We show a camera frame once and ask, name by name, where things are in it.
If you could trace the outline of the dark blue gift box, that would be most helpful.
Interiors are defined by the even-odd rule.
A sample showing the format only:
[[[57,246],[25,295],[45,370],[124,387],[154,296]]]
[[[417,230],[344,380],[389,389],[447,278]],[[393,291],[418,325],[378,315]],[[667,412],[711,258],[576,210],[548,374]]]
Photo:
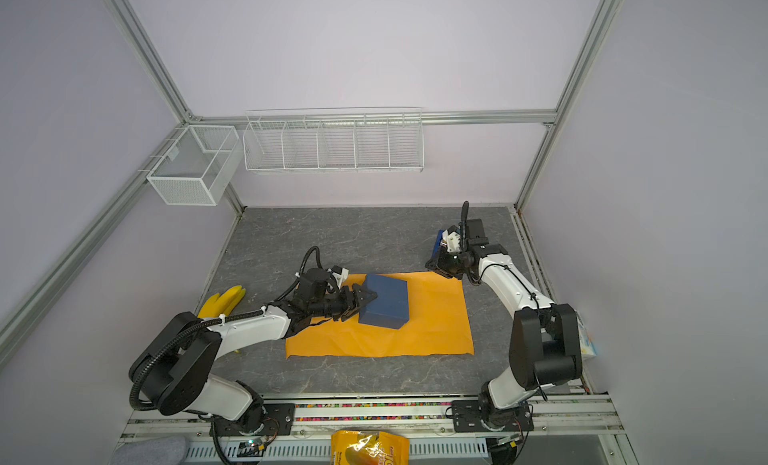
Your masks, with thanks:
[[[406,280],[384,275],[367,275],[363,285],[377,297],[361,309],[359,323],[399,330],[410,319]]]

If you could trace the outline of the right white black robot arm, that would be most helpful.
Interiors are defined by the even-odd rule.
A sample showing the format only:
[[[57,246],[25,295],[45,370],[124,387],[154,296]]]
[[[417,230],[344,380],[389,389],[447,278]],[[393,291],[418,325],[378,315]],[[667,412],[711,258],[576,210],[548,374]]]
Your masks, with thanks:
[[[486,382],[478,395],[483,422],[502,427],[527,400],[548,386],[581,377],[583,356],[574,308],[538,290],[513,263],[508,251],[486,236],[480,219],[464,202],[459,223],[436,239],[427,270],[448,279],[488,286],[512,318],[508,366]]]

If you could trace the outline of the white mesh square basket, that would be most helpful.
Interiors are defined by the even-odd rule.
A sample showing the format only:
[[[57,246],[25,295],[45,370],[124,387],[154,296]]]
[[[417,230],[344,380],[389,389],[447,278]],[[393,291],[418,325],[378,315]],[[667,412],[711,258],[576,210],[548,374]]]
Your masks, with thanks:
[[[147,179],[168,205],[215,206],[243,154],[235,127],[188,125],[171,141]]]

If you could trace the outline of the yellow banana bunch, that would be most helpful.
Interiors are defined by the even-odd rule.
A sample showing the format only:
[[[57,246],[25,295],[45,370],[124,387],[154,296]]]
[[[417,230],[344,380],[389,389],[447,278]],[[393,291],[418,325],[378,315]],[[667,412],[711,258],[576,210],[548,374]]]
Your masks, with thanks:
[[[246,289],[240,285],[234,286],[224,293],[216,293],[203,304],[197,317],[201,319],[228,316],[245,297]]]

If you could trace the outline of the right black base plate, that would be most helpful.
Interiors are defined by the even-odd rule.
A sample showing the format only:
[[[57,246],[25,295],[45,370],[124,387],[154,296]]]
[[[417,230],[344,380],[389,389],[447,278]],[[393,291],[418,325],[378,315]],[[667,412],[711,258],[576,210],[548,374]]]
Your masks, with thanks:
[[[492,403],[477,398],[454,400],[446,411],[454,430],[459,433],[529,432],[534,429],[532,407],[528,402],[497,409]]]

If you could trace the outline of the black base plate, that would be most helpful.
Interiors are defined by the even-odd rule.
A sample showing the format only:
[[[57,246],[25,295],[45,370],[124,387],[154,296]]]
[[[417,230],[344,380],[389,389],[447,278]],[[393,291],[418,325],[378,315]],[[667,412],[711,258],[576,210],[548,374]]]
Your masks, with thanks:
[[[532,407],[528,402],[497,409],[492,403],[477,398],[454,400],[446,411],[454,430],[459,433],[529,432],[534,429]]]
[[[235,421],[214,415],[213,424],[224,437],[285,436],[291,433],[295,411],[291,402],[266,403],[249,408]]]

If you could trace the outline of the aluminium rail frame base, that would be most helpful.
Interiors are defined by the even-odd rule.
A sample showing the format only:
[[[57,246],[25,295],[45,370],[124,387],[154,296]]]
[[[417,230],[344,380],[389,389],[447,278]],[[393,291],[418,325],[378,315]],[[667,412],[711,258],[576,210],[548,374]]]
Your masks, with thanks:
[[[456,426],[471,435],[501,436],[485,428],[473,396],[304,396],[265,401],[266,424],[260,433],[279,439],[324,439],[341,429],[385,430],[409,438],[457,436]],[[626,432],[607,395],[533,396],[522,424],[536,435],[619,435]]]

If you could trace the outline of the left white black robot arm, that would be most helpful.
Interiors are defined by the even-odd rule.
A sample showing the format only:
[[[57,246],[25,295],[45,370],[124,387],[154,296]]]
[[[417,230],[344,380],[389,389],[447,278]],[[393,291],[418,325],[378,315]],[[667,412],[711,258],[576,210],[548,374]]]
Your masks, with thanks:
[[[220,419],[255,432],[266,419],[262,397],[249,386],[213,374],[215,362],[236,350],[293,337],[327,321],[345,322],[372,303],[377,294],[347,284],[349,272],[327,268],[311,247],[291,285],[259,309],[199,318],[191,312],[173,317],[129,370],[129,404],[135,411],[164,416],[192,413]]]

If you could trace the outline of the grey cloth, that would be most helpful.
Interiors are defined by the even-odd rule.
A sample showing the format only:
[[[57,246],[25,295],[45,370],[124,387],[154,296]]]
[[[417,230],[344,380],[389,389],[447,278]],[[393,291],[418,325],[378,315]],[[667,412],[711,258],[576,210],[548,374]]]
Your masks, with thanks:
[[[170,436],[137,441],[120,446],[112,455],[113,465],[181,464],[189,448],[183,436]]]

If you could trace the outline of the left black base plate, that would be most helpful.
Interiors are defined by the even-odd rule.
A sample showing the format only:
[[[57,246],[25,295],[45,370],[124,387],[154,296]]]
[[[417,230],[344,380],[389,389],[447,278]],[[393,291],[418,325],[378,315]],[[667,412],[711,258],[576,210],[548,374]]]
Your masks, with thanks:
[[[249,408],[235,421],[214,415],[213,424],[224,437],[285,436],[291,433],[295,411],[291,402],[266,403]]]

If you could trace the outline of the green white tissue pack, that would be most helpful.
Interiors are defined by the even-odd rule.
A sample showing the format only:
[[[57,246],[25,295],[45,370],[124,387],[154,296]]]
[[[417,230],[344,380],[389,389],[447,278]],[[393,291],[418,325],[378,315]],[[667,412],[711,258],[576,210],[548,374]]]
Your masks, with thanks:
[[[597,350],[580,314],[577,315],[577,325],[582,359],[586,361],[595,358]]]

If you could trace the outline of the yellow snack bag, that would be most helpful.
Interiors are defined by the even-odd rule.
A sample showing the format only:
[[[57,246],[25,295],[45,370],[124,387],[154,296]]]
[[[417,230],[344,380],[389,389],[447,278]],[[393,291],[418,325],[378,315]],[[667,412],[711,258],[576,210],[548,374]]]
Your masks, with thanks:
[[[404,465],[410,441],[383,431],[342,430],[331,437],[332,465]]]

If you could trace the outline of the blue tape dispenser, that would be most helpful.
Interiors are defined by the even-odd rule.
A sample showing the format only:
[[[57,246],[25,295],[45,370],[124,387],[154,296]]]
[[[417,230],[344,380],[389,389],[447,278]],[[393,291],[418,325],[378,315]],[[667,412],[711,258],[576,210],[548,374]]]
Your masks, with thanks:
[[[440,229],[437,233],[435,244],[433,247],[432,256],[439,256],[441,253],[447,250],[447,243],[445,241],[446,230]]]

